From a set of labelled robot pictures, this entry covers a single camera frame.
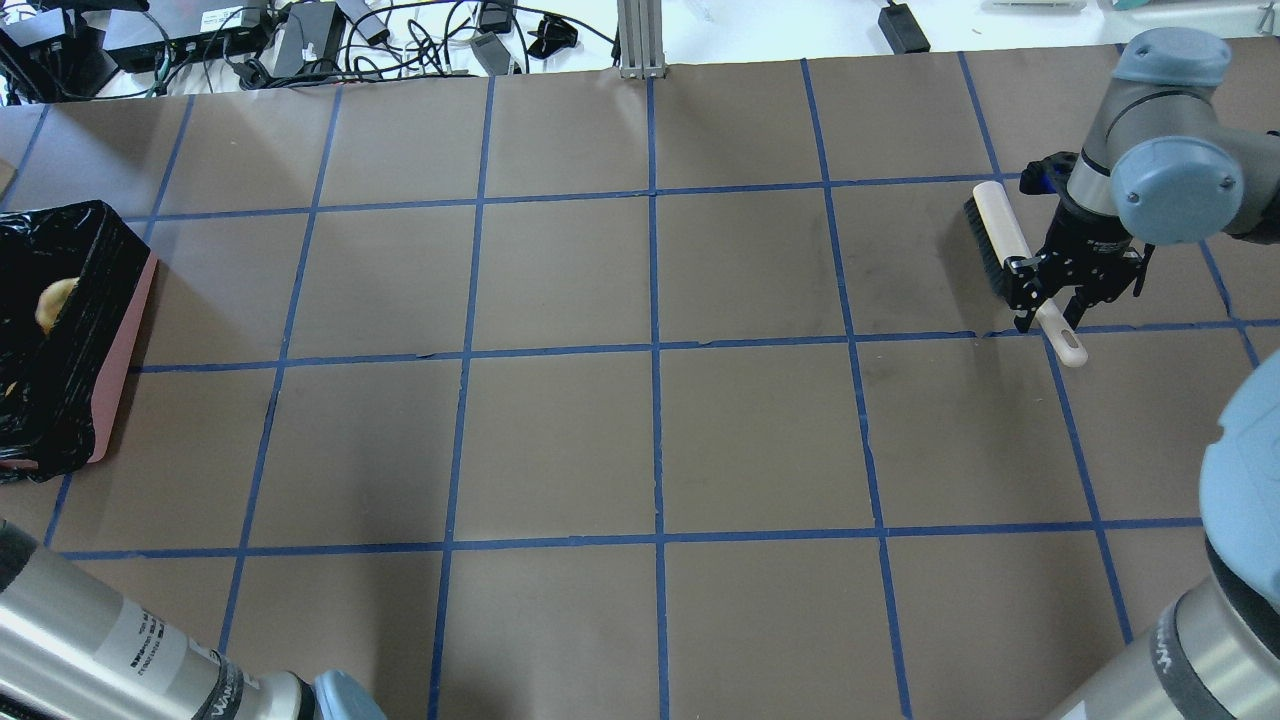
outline black plastic bag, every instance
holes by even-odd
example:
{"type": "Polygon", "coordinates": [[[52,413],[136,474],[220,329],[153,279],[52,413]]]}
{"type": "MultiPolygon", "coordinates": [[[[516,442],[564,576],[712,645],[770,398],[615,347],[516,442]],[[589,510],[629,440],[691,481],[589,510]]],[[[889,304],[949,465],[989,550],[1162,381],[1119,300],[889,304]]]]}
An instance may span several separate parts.
{"type": "Polygon", "coordinates": [[[0,460],[37,464],[0,465],[0,483],[44,482],[92,455],[93,386],[148,254],[101,201],[0,214],[0,460]],[[36,305],[65,278],[79,282],[46,337],[36,305]]]}

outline white brush handle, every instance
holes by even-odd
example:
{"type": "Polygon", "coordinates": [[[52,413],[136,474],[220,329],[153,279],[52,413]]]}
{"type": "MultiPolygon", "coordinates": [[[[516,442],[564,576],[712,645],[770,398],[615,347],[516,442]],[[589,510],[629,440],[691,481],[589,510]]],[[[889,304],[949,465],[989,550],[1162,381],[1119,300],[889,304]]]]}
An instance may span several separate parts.
{"type": "MultiPolygon", "coordinates": [[[[978,184],[973,188],[973,201],[978,205],[982,224],[987,228],[987,236],[991,237],[991,247],[1001,263],[1014,255],[1032,256],[1023,229],[1018,224],[1018,218],[1014,217],[1014,208],[1009,204],[1009,196],[1005,195],[1004,184],[995,181],[978,184]]],[[[1036,311],[1036,320],[1064,365],[1068,368],[1084,365],[1089,354],[1052,297],[1047,299],[1036,311]]]]}

